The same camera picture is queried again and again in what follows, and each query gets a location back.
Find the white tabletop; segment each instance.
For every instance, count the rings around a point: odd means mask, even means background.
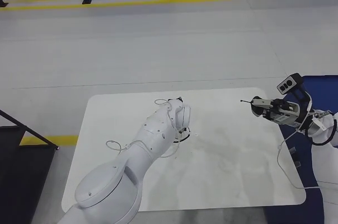
[[[240,99],[265,98],[258,88],[96,95],[87,105],[66,183],[62,208],[76,203],[74,191],[96,166],[118,152],[105,142],[131,142],[158,106],[155,99],[181,96],[191,106],[191,137],[170,158],[159,158],[144,178],[140,211],[280,206],[301,204],[304,190],[294,189],[276,163],[279,127],[255,117]],[[302,186],[284,145],[280,162]]]

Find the black metal frame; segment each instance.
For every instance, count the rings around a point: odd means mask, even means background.
[[[11,121],[12,123],[14,123],[15,125],[24,128],[25,131],[29,132],[30,134],[32,134],[33,136],[37,137],[38,139],[42,140],[43,142],[47,143],[50,146],[53,146],[56,148],[56,150],[59,149],[59,147],[57,145],[55,145],[53,142],[49,141],[48,139],[46,139],[45,137],[43,137],[42,135],[40,135],[39,133],[35,132],[34,130],[32,130],[31,128],[27,127],[26,125],[22,124],[21,122],[19,122],[18,120],[16,120],[15,118],[11,117],[10,115],[6,114],[4,111],[0,110],[0,116],[2,116],[3,118]]]
[[[3,2],[3,0],[0,0],[0,8],[6,7],[8,5],[8,2]]]

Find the white cable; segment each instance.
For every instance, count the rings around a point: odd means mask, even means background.
[[[168,110],[167,110],[168,118],[169,118],[169,121],[171,122],[172,127],[175,129],[176,134],[177,134],[178,137],[179,137],[179,136],[180,136],[179,131],[178,131],[178,129],[176,128],[176,125],[173,123],[173,121],[172,121],[172,119],[171,119],[171,117],[170,117],[170,114],[169,114],[169,112],[172,110],[172,105],[171,105],[171,103],[170,103],[168,100],[165,100],[165,99],[157,99],[157,100],[154,101],[154,103],[157,104],[157,105],[162,105],[162,104],[168,103],[168,104],[170,105],[170,107],[169,107]],[[125,148],[122,148],[122,145],[121,145],[119,142],[116,142],[116,141],[113,141],[113,140],[108,140],[108,141],[106,141],[106,146],[107,146],[109,149],[111,149],[111,150],[119,151],[119,153],[118,153],[118,155],[119,155],[122,151],[127,150],[127,149],[128,149],[132,144],[134,144],[135,142],[140,142],[141,144],[144,145],[144,147],[146,148],[146,150],[147,150],[148,152],[150,152],[149,147],[148,147],[143,141],[141,141],[141,140],[134,140],[134,141],[132,141],[131,143],[129,143],[128,145],[126,145]],[[110,147],[110,146],[108,145],[108,143],[116,143],[116,144],[119,146],[119,149],[118,149],[118,148]],[[174,155],[174,154],[176,153],[176,151],[178,150],[179,145],[180,145],[180,139],[178,139],[177,147],[176,147],[176,149],[175,149],[171,154],[169,154],[169,155],[167,155],[167,156],[161,156],[160,158],[168,158],[168,157],[171,157],[172,155]]]
[[[289,139],[290,137],[292,137],[294,134],[296,134],[302,127],[303,123],[306,121],[307,117],[309,116],[310,111],[311,111],[311,107],[312,107],[312,98],[310,96],[310,94],[308,94],[308,92],[306,92],[307,95],[309,96],[309,103],[308,103],[308,106],[307,106],[307,114],[306,114],[306,117],[303,119],[301,125],[298,127],[298,129],[296,129],[296,131],[294,133],[292,133],[289,137],[287,137],[285,140],[282,141],[282,143],[280,145],[278,145],[278,153],[277,153],[277,164],[279,165],[279,167],[281,168],[282,172],[285,174],[285,176],[287,177],[288,181],[291,183],[291,185],[296,188],[296,189],[326,189],[326,190],[334,190],[336,192],[338,192],[337,189],[334,189],[334,188],[327,188],[327,187],[324,187],[324,186],[308,186],[308,187],[299,187],[299,186],[296,186],[293,184],[293,182],[290,180],[290,178],[288,177],[288,174],[286,173],[286,171],[282,168],[280,162],[279,162],[279,156],[280,156],[280,153],[281,153],[281,150],[282,150],[282,145],[285,141],[287,141],[287,139]]]
[[[107,146],[108,148],[110,148],[111,150],[119,151],[119,153],[118,153],[118,155],[119,155],[122,151],[127,150],[127,149],[128,149],[131,145],[133,145],[135,142],[140,142],[141,144],[144,145],[144,147],[146,148],[146,150],[147,150],[148,152],[150,152],[149,147],[148,147],[143,141],[141,141],[141,140],[134,140],[134,141],[132,141],[131,143],[129,143],[128,145],[126,145],[125,148],[122,148],[122,145],[121,145],[119,142],[116,142],[116,141],[113,141],[113,140],[108,140],[108,141],[106,141],[106,146]],[[108,143],[116,143],[116,144],[119,146],[119,149],[110,147],[110,146],[108,145]]]

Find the floor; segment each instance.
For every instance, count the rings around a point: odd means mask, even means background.
[[[78,134],[96,94],[260,87],[273,98],[295,72],[338,74],[338,0],[0,12],[0,108],[43,135]],[[33,224],[63,215],[73,152],[55,155]],[[239,208],[139,213],[132,223],[266,221],[261,208]]]

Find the yellow floor marking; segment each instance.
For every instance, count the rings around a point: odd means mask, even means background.
[[[57,146],[75,146],[78,136],[45,136],[46,139],[55,143]],[[34,136],[25,136],[22,138],[20,146],[46,144]]]
[[[0,8],[0,11],[17,10],[61,10],[73,8],[99,8],[99,7],[119,7],[119,6],[141,6],[149,4],[173,4],[173,3],[200,3],[200,2],[228,2],[230,0],[153,0],[153,1],[132,1],[132,2],[108,2],[93,4],[68,4],[68,5],[46,5],[46,6],[13,6],[8,5]]]

